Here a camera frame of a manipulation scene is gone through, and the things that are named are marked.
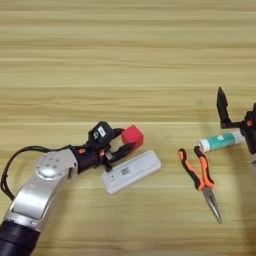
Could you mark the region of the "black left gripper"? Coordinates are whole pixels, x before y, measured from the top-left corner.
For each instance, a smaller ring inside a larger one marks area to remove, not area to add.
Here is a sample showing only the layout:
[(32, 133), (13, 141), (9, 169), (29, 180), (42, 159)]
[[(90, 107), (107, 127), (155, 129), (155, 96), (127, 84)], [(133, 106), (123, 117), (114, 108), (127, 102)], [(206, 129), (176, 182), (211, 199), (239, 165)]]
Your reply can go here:
[[(113, 130), (113, 137), (116, 138), (124, 131), (123, 128), (115, 128)], [(71, 148), (74, 154), (78, 173), (89, 170), (90, 168), (97, 168), (103, 166), (107, 172), (112, 170), (112, 163), (119, 161), (135, 149), (135, 142), (127, 143), (118, 148), (117, 151), (111, 152), (111, 146), (107, 145), (103, 148), (96, 148), (94, 146), (73, 146)]]

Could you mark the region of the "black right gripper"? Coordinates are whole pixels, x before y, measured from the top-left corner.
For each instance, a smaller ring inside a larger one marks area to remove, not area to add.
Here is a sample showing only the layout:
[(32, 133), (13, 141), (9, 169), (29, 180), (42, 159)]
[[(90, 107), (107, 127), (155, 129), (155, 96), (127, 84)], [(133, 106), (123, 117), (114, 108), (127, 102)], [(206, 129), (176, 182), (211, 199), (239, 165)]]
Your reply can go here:
[[(217, 110), (222, 129), (239, 128), (240, 122), (232, 122), (228, 114), (228, 102), (226, 95), (221, 87), (217, 92)], [(256, 154), (256, 103), (253, 109), (248, 111), (242, 121), (241, 133), (245, 137), (248, 150), (251, 154)]]

